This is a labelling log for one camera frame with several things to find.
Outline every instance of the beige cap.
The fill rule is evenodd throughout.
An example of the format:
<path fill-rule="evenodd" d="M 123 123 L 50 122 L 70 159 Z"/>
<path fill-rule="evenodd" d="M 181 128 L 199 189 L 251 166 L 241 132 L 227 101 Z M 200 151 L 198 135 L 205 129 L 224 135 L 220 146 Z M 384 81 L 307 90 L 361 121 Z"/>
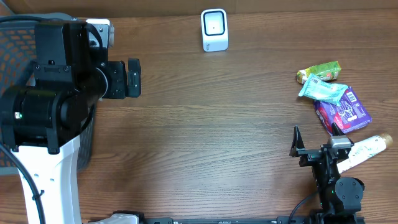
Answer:
<path fill-rule="evenodd" d="M 386 143 L 387 148 L 392 146 L 392 137 L 391 137 L 391 135 L 389 135 L 387 133 L 382 133 L 379 136 L 384 140 L 384 142 Z"/>

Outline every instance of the barcode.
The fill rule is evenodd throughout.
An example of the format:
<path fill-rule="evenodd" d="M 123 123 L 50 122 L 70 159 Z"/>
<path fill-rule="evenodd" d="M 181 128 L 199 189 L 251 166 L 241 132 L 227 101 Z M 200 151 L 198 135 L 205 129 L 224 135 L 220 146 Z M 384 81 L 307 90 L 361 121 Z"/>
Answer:
<path fill-rule="evenodd" d="M 348 98 L 349 98 L 349 100 L 350 100 L 351 102 L 355 102 L 355 101 L 356 101 L 356 98 L 355 98 L 353 92 L 348 92 L 348 93 L 347 93 L 347 96 L 348 96 Z"/>

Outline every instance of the gray basket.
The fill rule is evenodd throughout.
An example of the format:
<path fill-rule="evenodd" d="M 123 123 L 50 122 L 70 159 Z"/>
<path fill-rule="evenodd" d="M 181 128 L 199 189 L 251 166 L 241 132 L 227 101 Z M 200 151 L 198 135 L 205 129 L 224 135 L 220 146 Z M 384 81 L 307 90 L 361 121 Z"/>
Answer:
<path fill-rule="evenodd" d="M 66 14 L 32 15 L 70 19 Z M 0 24 L 0 96 L 6 89 L 21 81 L 22 71 L 31 60 L 36 59 L 34 25 L 36 22 L 5 22 Z M 35 85 L 33 75 L 27 85 Z M 91 157 L 94 116 L 88 127 L 80 134 L 81 146 L 78 156 L 78 170 L 87 166 Z M 0 175 L 17 174 L 15 165 L 0 152 Z"/>

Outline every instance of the wooden table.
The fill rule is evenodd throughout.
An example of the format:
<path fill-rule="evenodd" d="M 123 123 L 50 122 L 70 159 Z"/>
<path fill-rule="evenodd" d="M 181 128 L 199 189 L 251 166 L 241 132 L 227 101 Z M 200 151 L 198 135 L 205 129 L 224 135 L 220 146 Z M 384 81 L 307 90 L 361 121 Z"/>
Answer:
<path fill-rule="evenodd" d="M 229 49 L 205 54 L 199 16 L 112 19 L 111 60 L 139 58 L 142 96 L 104 100 L 93 157 L 79 173 L 84 220 L 114 210 L 147 217 L 288 215 L 315 190 L 311 168 L 289 157 L 293 127 L 307 148 L 329 135 L 297 70 L 338 60 L 373 117 L 348 136 L 398 140 L 398 10 L 228 16 Z M 397 144 L 344 173 L 366 184 L 367 223 L 397 223 Z M 27 221 L 17 176 L 0 177 L 0 222 Z M 303 206 L 298 214 L 318 207 Z"/>

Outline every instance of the light blue package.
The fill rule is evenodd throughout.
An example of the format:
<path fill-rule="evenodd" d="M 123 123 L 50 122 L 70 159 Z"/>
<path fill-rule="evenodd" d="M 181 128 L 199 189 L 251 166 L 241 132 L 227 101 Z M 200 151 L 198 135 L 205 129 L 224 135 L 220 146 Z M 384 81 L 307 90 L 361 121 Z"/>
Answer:
<path fill-rule="evenodd" d="M 306 96 L 314 100 L 340 106 L 340 98 L 347 89 L 347 85 L 326 83 L 317 78 L 316 75 L 311 74 L 308 80 L 304 83 L 298 96 Z"/>

